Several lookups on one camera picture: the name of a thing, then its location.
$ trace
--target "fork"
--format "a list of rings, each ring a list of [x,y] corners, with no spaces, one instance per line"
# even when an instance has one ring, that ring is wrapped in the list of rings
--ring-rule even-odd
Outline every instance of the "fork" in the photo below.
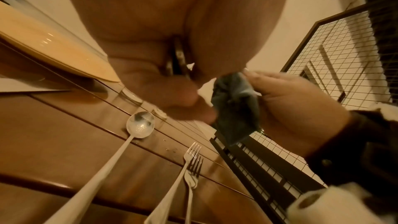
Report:
[[[199,181],[200,170],[202,169],[203,158],[198,158],[195,163],[189,164],[188,170],[185,171],[184,179],[189,188],[187,216],[185,217],[185,224],[191,223],[191,211],[192,211],[192,198],[194,193],[193,189],[196,189]]]
[[[152,211],[152,213],[148,216],[148,218],[146,218],[144,224],[166,223],[167,217],[169,216],[171,203],[173,202],[175,192],[177,191],[177,187],[180,184],[182,177],[184,176],[184,173],[188,168],[188,165],[197,159],[200,149],[201,146],[195,142],[184,154],[184,160],[185,160],[184,167],[182,168],[180,174],[178,175],[177,179],[175,180],[174,184],[171,186],[165,197],[162,199],[159,205]]]

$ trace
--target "crumpled fabric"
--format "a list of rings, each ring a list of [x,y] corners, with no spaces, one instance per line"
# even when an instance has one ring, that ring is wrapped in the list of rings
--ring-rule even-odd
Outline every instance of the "crumpled fabric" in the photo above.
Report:
[[[218,111],[215,127],[228,145],[239,143],[260,128],[257,95],[242,73],[217,78],[211,103]]]

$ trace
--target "yellow plate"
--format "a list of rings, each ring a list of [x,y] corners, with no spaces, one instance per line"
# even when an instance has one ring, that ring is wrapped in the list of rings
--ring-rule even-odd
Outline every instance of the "yellow plate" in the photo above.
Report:
[[[120,82],[110,64],[56,30],[0,2],[0,37],[67,72]]]

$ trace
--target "sleeve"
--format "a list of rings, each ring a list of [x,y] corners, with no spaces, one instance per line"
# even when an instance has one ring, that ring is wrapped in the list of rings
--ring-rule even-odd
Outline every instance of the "sleeve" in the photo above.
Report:
[[[356,182],[373,195],[398,188],[398,107],[351,111],[349,124],[306,158],[327,185]]]

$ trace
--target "metal spoon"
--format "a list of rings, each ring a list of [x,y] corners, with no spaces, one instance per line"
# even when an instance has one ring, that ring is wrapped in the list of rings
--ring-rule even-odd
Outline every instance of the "metal spoon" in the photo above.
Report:
[[[130,137],[123,143],[108,162],[44,224],[78,224],[116,162],[134,138],[145,138],[155,128],[155,117],[146,111],[132,115],[126,123]]]

